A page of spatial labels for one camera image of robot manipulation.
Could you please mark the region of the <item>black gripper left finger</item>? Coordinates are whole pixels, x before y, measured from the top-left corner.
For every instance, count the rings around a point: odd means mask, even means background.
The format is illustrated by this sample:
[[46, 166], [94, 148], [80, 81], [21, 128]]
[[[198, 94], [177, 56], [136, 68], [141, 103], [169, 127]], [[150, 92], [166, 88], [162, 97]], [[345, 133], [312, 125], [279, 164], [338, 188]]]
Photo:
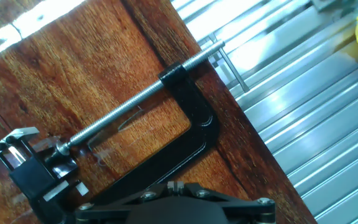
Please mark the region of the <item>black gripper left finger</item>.
[[150, 188], [134, 193], [105, 205], [83, 204], [74, 211], [75, 223], [125, 223], [131, 211], [138, 205], [153, 202], [176, 194], [176, 182], [156, 184]]

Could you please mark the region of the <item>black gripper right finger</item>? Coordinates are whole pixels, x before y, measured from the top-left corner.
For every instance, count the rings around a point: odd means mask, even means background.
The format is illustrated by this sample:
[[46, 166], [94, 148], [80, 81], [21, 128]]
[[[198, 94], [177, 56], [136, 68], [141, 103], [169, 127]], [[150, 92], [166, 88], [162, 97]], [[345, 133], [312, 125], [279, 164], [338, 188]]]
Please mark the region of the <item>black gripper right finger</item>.
[[206, 189], [198, 183], [175, 182], [175, 195], [215, 203], [228, 220], [245, 218], [248, 223], [275, 223], [275, 201], [262, 197], [242, 200], [217, 191]]

